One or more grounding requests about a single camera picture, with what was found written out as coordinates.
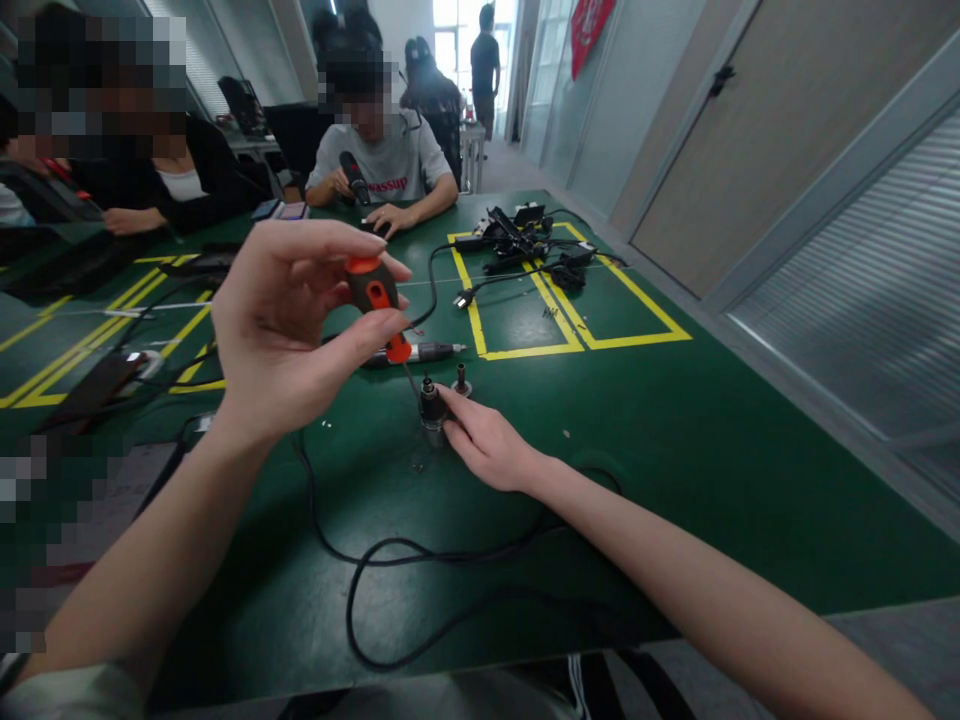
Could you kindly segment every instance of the wooden door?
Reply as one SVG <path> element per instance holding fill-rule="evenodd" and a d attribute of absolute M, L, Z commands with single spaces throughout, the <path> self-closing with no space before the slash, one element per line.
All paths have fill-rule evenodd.
<path fill-rule="evenodd" d="M 765 0 L 633 245 L 706 295 L 958 26 L 947 0 Z"/>

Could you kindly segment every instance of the chair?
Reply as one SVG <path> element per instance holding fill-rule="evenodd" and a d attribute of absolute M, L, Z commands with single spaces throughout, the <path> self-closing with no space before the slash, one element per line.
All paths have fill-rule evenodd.
<path fill-rule="evenodd" d="M 317 103 L 291 103 L 263 109 L 270 132 L 280 146 L 287 168 L 300 192 L 305 194 L 307 178 L 317 164 L 317 148 L 324 133 L 336 122 L 333 115 L 321 115 Z"/>
<path fill-rule="evenodd" d="M 463 158 L 460 155 L 460 113 L 456 112 L 420 112 L 424 121 L 430 125 L 433 135 L 443 150 L 443 156 L 457 181 L 457 189 L 463 190 Z"/>

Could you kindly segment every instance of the hand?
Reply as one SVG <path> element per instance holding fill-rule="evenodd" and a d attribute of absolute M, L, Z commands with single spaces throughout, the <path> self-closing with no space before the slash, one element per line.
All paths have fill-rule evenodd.
<path fill-rule="evenodd" d="M 457 416 L 443 429 L 470 471 L 503 492 L 530 492 L 550 458 L 527 444 L 498 411 L 437 385 L 447 407 Z"/>
<path fill-rule="evenodd" d="M 320 347 L 323 323 L 350 303 L 344 260 L 377 257 L 400 281 L 411 272 L 378 237 L 332 220 L 265 220 L 251 231 L 213 300 L 231 433 L 275 440 L 315 420 L 340 386 L 409 322 L 377 310 Z M 405 307 L 406 299 L 400 305 Z"/>
<path fill-rule="evenodd" d="M 167 219 L 156 208 L 149 210 L 126 210 L 111 208 L 103 213 L 103 223 L 108 232 L 123 237 L 150 232 L 167 224 Z"/>
<path fill-rule="evenodd" d="M 345 198 L 354 199 L 353 190 L 350 189 L 350 181 L 347 180 L 347 174 L 343 171 L 343 168 L 337 168 L 327 175 L 327 182 Z"/>
<path fill-rule="evenodd" d="M 380 228 L 389 223 L 390 229 L 387 231 L 384 240 L 390 242 L 390 239 L 401 230 L 409 230 L 412 227 L 416 227 L 420 222 L 420 218 L 417 216 L 416 210 L 412 207 L 401 210 L 393 205 L 384 205 L 370 213 L 367 217 L 367 222 L 375 223 L 373 226 L 374 232 L 380 232 Z"/>

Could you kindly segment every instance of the screwdriver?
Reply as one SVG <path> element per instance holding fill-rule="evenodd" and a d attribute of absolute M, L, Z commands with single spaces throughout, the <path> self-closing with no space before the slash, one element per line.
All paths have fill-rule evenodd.
<path fill-rule="evenodd" d="M 390 274 L 390 269 L 380 261 L 379 257 L 350 257 L 347 258 L 344 266 L 347 271 L 347 285 L 350 287 L 353 304 L 360 308 L 360 312 L 368 313 L 387 308 L 399 309 L 400 296 L 397 294 L 397 283 L 393 279 L 393 275 Z M 407 378 L 410 380 L 410 387 L 413 389 L 413 394 L 419 404 L 420 394 L 417 392 L 416 383 L 413 382 L 410 368 L 407 367 L 407 360 L 410 359 L 412 348 L 403 336 L 402 331 L 387 341 L 384 352 L 391 363 L 403 365 L 403 369 L 407 371 Z"/>
<path fill-rule="evenodd" d="M 460 345 L 457 343 L 418 343 L 411 345 L 410 359 L 407 362 L 433 362 L 435 360 L 446 360 L 457 353 L 469 350 L 469 345 Z M 367 360 L 361 367 L 368 370 L 375 368 L 391 367 L 390 358 L 384 350 L 379 351 L 372 358 Z"/>

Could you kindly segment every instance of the white top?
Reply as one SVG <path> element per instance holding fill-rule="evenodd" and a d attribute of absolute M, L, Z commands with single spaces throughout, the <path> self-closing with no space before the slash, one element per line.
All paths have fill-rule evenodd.
<path fill-rule="evenodd" d="M 364 142 L 351 125 L 332 125 L 317 148 L 317 165 L 307 180 L 308 190 L 340 167 L 344 150 L 357 159 L 375 203 L 420 200 L 427 194 L 427 186 L 432 190 L 442 175 L 451 173 L 427 121 L 412 110 L 400 110 L 390 116 L 378 143 Z"/>
<path fill-rule="evenodd" d="M 197 170 L 188 170 L 185 173 L 165 173 L 157 170 L 163 179 L 163 184 L 170 191 L 170 197 L 177 202 L 186 202 L 187 200 L 196 200 L 198 197 L 204 197 L 206 193 L 200 187 L 200 176 Z"/>
<path fill-rule="evenodd" d="M 0 183 L 0 225 L 23 227 L 34 224 L 33 217 L 27 212 L 16 193 Z"/>

